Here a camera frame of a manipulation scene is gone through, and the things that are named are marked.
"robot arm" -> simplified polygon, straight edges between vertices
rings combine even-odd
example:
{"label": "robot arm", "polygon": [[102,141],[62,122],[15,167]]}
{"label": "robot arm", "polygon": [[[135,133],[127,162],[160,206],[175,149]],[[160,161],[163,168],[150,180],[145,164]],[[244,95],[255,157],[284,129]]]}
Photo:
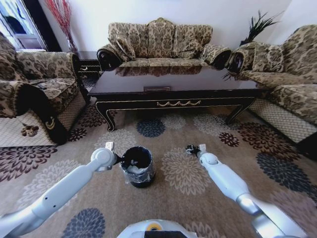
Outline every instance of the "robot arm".
{"label": "robot arm", "polygon": [[0,217],[0,238],[17,237],[33,231],[85,186],[94,171],[111,169],[119,158],[109,149],[95,150],[90,163],[75,168],[33,204],[23,210]]}
{"label": "robot arm", "polygon": [[200,145],[200,149],[194,153],[221,192],[238,203],[245,212],[256,216],[252,225],[261,237],[307,237],[306,233],[278,207],[253,197],[244,180],[221,163],[217,156],[206,152],[205,145]]}

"window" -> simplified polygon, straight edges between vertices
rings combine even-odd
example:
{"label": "window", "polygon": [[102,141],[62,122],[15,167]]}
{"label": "window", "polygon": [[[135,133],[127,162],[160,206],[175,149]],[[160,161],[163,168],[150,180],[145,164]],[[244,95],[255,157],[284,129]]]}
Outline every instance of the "window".
{"label": "window", "polygon": [[0,13],[0,31],[17,50],[46,50],[47,47],[22,0],[0,0]]}

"table leg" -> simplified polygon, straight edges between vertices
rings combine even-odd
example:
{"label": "table leg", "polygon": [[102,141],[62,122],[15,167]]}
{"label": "table leg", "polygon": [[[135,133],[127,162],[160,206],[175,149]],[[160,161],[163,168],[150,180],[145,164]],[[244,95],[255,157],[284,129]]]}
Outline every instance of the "table leg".
{"label": "table leg", "polygon": [[100,113],[101,116],[106,120],[108,124],[108,131],[114,131],[115,129],[115,122],[113,117],[110,114],[110,110],[104,106],[103,103],[95,103],[97,111]]}
{"label": "table leg", "polygon": [[249,106],[252,105],[252,103],[255,101],[255,98],[250,98],[249,101],[247,101],[246,103],[237,106],[232,113],[230,113],[230,115],[228,115],[228,117],[226,118],[226,123],[232,124],[233,121],[236,119],[237,116],[239,116],[244,110],[246,110]]}

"carpet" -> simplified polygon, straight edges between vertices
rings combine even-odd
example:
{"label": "carpet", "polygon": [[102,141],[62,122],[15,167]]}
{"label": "carpet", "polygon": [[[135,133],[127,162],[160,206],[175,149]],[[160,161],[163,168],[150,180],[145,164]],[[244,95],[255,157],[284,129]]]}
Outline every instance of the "carpet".
{"label": "carpet", "polygon": [[255,237],[253,217],[222,195],[188,144],[207,145],[246,181],[255,197],[279,206],[311,237],[317,236],[317,163],[249,112],[232,125],[232,108],[112,112],[114,132],[93,102],[61,146],[0,148],[0,214],[24,208],[91,153],[114,141],[115,152],[141,145],[154,157],[156,177],[148,188],[125,183],[121,168],[95,173],[65,206],[26,238],[114,238],[146,219],[180,223],[206,238]]}

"dark wooden coffee table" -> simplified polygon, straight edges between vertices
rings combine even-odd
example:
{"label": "dark wooden coffee table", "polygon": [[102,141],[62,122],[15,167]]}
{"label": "dark wooden coffee table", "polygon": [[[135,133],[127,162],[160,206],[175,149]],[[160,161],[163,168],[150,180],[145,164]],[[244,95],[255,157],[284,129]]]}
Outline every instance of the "dark wooden coffee table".
{"label": "dark wooden coffee table", "polygon": [[102,74],[89,95],[115,129],[110,111],[237,106],[226,123],[270,91],[249,80],[223,79],[227,70],[198,67],[118,67]]}

